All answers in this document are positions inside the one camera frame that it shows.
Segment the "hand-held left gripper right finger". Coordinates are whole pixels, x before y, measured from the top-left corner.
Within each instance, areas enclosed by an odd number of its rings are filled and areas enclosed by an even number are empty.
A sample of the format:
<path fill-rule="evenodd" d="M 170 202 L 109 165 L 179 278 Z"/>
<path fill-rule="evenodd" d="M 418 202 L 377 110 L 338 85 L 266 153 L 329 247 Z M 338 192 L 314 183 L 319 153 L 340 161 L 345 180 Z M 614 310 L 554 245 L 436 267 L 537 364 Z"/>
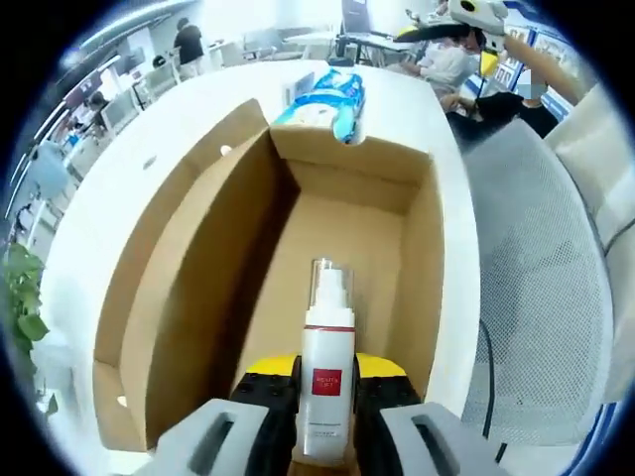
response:
<path fill-rule="evenodd" d="M 424 403 L 394 362 L 355 356 L 353 446 L 362 475 L 499 475 L 487 438 Z"/>

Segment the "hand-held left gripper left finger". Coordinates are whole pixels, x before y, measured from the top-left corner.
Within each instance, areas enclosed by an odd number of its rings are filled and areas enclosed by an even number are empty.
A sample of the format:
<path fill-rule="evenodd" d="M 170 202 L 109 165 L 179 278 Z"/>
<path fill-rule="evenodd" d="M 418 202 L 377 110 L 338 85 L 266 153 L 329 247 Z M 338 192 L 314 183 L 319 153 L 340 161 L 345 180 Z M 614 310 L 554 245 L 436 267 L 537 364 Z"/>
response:
<path fill-rule="evenodd" d="M 163 434 L 155 475 L 286 475 L 297 442 L 302 359 L 253 364 L 227 400 L 212 399 Z"/>

